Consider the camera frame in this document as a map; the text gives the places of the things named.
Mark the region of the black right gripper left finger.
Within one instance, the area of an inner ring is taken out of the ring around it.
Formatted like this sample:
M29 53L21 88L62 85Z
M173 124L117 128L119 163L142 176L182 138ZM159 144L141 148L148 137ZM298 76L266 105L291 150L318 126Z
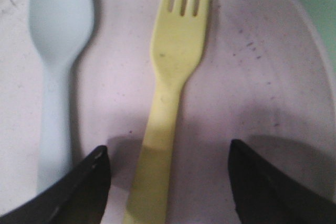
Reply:
M1 223L100 223L110 183L107 147L100 145L61 180L1 216Z

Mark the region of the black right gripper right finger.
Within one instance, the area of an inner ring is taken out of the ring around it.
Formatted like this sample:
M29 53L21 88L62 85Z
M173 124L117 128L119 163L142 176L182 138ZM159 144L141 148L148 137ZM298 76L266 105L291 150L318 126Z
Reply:
M241 223L335 223L335 203L299 184L241 140L232 140L228 173Z

